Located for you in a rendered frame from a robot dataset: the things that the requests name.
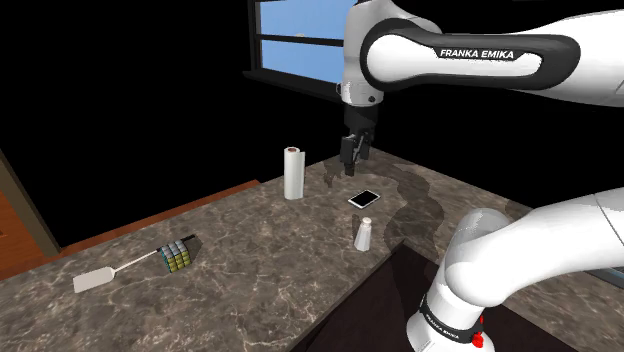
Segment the white paper towel roll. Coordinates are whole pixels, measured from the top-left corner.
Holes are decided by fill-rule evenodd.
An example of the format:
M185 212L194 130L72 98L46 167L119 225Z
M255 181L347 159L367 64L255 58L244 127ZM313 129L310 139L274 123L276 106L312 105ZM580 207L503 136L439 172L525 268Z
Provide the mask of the white paper towel roll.
M296 147L284 149L284 197L301 199L304 194L305 153Z

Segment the white smartphone with black screen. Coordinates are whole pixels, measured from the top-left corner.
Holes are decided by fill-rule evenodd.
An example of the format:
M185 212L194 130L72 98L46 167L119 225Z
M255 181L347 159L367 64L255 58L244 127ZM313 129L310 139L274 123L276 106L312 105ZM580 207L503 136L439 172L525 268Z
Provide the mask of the white smartphone with black screen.
M348 199L348 202L358 209L364 209L379 199L380 199L379 194L370 190L363 190L359 192L358 194L350 197Z

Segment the window with dark frame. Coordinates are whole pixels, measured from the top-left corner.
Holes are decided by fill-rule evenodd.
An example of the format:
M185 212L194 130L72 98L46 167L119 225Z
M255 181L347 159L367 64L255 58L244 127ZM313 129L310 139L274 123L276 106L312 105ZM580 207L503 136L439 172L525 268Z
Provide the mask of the window with dark frame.
M339 103L347 12L357 0L246 0L252 80Z

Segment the white salt shaker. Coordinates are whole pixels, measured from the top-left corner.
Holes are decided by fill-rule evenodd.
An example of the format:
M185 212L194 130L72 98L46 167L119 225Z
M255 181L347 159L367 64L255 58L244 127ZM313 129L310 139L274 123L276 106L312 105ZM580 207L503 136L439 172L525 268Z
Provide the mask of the white salt shaker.
M359 225L356 238L354 240L354 247L358 251L366 252L370 249L371 231L372 220L369 217L364 217Z

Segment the dark robot stand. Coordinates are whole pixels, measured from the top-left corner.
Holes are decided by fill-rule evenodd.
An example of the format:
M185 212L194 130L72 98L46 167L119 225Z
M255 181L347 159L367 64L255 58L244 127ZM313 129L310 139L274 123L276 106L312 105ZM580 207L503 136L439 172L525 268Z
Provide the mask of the dark robot stand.
M406 323L438 266L406 245L388 259L288 352L414 352ZM577 352L504 306L484 312L496 352Z

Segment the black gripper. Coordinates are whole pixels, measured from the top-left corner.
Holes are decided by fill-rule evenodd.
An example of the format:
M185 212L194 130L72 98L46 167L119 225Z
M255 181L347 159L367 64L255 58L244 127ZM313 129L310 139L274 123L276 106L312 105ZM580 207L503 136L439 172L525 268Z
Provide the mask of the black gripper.
M353 176L355 173L357 152L361 160L369 159L370 146L375 137L375 128L378 123L378 114L378 105L369 107L344 105L344 124L349 128L349 132L346 137L341 139L340 162L344 165L347 176ZM362 136L359 143L357 136L363 131L366 131L368 136Z

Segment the multicoloured puzzle cube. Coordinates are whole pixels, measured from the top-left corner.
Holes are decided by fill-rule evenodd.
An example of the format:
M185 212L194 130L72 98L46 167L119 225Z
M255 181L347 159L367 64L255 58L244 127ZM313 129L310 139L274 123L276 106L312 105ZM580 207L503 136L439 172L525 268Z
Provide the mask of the multicoloured puzzle cube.
M185 242L191 237L175 240L158 248L169 273L184 269L192 263L190 251Z

